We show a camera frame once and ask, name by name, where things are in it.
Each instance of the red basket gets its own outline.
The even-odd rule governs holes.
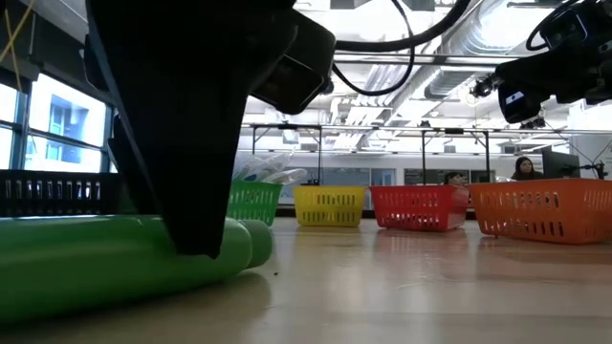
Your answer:
[[[470,192],[463,187],[372,186],[380,227],[447,231],[466,221]]]
[[[568,179],[470,185],[483,234],[560,244],[612,240],[612,182]]]

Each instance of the person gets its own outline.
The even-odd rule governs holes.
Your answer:
[[[444,176],[444,185],[466,186],[466,180],[459,172],[448,172]]]
[[[514,174],[512,179],[515,181],[532,181],[544,178],[541,172],[534,170],[534,163],[527,157],[520,157],[514,164]]]

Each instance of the wire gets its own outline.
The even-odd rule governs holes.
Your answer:
[[[23,16],[21,17],[21,20],[19,21],[19,24],[17,24],[17,27],[15,28],[15,32],[13,33],[12,36],[10,36],[9,42],[7,43],[7,46],[4,47],[4,50],[0,54],[0,62],[2,62],[4,57],[9,52],[9,49],[14,45],[15,39],[17,38],[17,35],[19,35],[19,33],[21,32],[21,29],[23,29],[23,26],[26,24],[26,20],[28,19],[28,16],[30,15],[30,12],[32,12],[32,8],[33,8],[35,2],[36,2],[36,0],[30,1],[30,4],[26,8],[25,13],[23,13]]]
[[[21,16],[21,19],[19,20],[19,23],[17,24],[17,27],[15,28],[15,31],[12,32],[11,31],[11,19],[9,16],[9,11],[8,10],[4,10],[4,18],[5,18],[5,22],[7,24],[7,35],[9,36],[9,42],[7,42],[7,46],[4,48],[4,50],[2,51],[2,53],[0,54],[0,62],[2,62],[2,60],[4,60],[4,58],[6,57],[6,55],[9,52],[12,52],[11,57],[12,57],[12,67],[14,68],[14,72],[15,72],[15,77],[16,77],[16,81],[17,81],[17,91],[19,91],[19,94],[23,94],[23,87],[21,85],[21,77],[19,76],[19,66],[17,64],[17,56],[16,56],[16,52],[15,52],[15,48],[14,48],[14,42],[17,39],[17,35],[19,35],[19,33],[21,32],[21,29],[23,28],[23,26],[25,25],[26,21],[28,20],[28,17],[30,16],[30,13],[32,12],[34,3],[36,2],[36,0],[31,0],[30,4],[28,5],[28,7],[26,8],[26,11],[23,13],[23,15]],[[24,130],[24,133],[28,132],[28,127],[29,123],[26,123],[26,128]],[[39,156],[38,156],[38,149],[36,149],[36,141],[34,140],[34,136],[30,136],[30,138],[32,139],[32,145],[33,145],[33,150],[34,150],[34,156],[36,157],[36,159],[40,162],[40,165],[43,166],[44,165],[44,160],[42,160]]]
[[[11,19],[9,18],[9,10],[4,10],[5,23],[7,23],[7,33],[9,37],[12,37],[11,30]],[[17,65],[17,53],[15,52],[15,47],[11,45],[10,51],[12,52],[12,67],[15,69],[15,75],[17,77],[17,90],[22,92],[23,88],[21,87],[21,77],[19,77],[19,66]]]
[[[395,8],[398,10],[400,15],[402,16],[402,19],[404,20],[405,25],[408,28],[408,36],[411,37],[413,35],[413,32],[412,32],[412,29],[410,28],[410,23],[408,22],[408,17],[405,14],[404,8],[402,7],[402,5],[400,5],[398,0],[391,0],[391,2],[393,2],[393,5],[395,6]],[[398,80],[398,82],[396,82],[395,85],[390,86],[390,87],[385,88],[385,89],[382,89],[382,90],[377,90],[377,91],[363,90],[363,89],[355,86],[353,83],[351,83],[348,80],[348,78],[346,76],[344,76],[344,74],[339,69],[339,67],[338,67],[338,65],[336,63],[334,63],[332,65],[332,71],[334,71],[334,73],[340,78],[340,80],[342,80],[342,82],[344,82],[346,84],[346,86],[348,86],[351,90],[353,90],[353,91],[355,91],[355,92],[357,92],[357,93],[359,93],[361,95],[364,95],[364,96],[378,97],[378,96],[384,96],[384,95],[388,95],[390,93],[393,93],[393,92],[399,90],[402,86],[404,86],[404,84],[408,81],[408,78],[410,77],[410,74],[412,74],[412,69],[414,67],[414,59],[415,59],[415,49],[411,48],[410,49],[410,60],[408,61],[408,68],[406,68],[402,78],[400,80]]]
[[[608,147],[610,146],[610,144],[612,144],[612,140],[610,140],[605,147],[603,147],[603,149],[600,151],[600,153],[593,159],[593,161],[597,161],[597,159],[600,158],[601,154],[603,154],[603,152],[605,152],[606,149],[608,149]]]
[[[525,42],[525,48],[530,52],[537,52],[546,48],[546,43],[534,46],[534,39],[536,38],[536,35],[540,33],[542,27],[548,25],[551,21],[553,21],[553,19],[557,17],[557,15],[559,15],[563,11],[566,11],[567,9],[569,9],[570,6],[576,4],[578,1],[579,0],[568,0],[567,2],[564,2],[559,5],[559,7],[557,7],[554,11],[550,12],[550,14],[546,16],[546,18],[542,19],[542,21],[535,26],[534,30],[529,33],[527,41]]]
[[[471,0],[457,0],[447,15],[436,23],[436,25],[411,37],[388,42],[354,42],[339,40],[336,42],[336,50],[362,53],[388,53],[413,49],[429,42],[450,29],[468,9],[470,1]]]
[[[570,142],[570,141],[569,141],[569,139],[565,138],[565,137],[564,137],[564,136],[563,136],[561,133],[559,133],[559,132],[557,131],[557,129],[555,129],[555,128],[554,128],[552,125],[550,125],[550,124],[549,124],[547,121],[544,121],[544,123],[546,123],[546,125],[548,125],[548,127],[549,127],[549,128],[553,129],[553,130],[555,131],[555,133],[556,133],[556,134],[557,134],[557,135],[558,135],[560,138],[562,138],[562,139],[565,141],[565,143],[567,143],[567,144],[568,144],[570,147],[572,147],[574,150],[576,150],[576,151],[578,152],[578,154],[582,155],[582,156],[583,156],[585,159],[587,159],[589,162],[591,162],[591,164],[595,164],[595,163],[594,163],[594,162],[593,162],[593,161],[592,161],[592,160],[591,160],[589,157],[587,157],[587,156],[586,156],[586,154],[584,154],[584,153],[580,152],[580,150],[579,150],[579,149],[578,149],[578,148],[577,148],[577,147],[576,147],[574,144],[572,144],[572,142]],[[598,176],[597,176],[597,174],[595,173],[595,171],[594,171],[594,170],[591,170],[591,172],[593,172],[593,175],[595,176],[595,178],[597,178],[597,177],[598,177]]]

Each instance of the green cylinder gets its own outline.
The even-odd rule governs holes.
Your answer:
[[[270,259],[273,250],[273,236],[268,225],[259,220],[241,220],[253,242],[252,258],[248,269],[260,267]]]
[[[261,228],[254,232],[263,237]],[[177,255],[158,217],[2,219],[0,322],[218,282],[252,265],[253,245],[261,257],[268,242],[260,242],[241,223],[226,219],[221,254],[212,260]]]

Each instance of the computer monitor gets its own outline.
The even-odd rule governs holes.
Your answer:
[[[542,152],[545,179],[580,178],[578,156],[558,152]]]

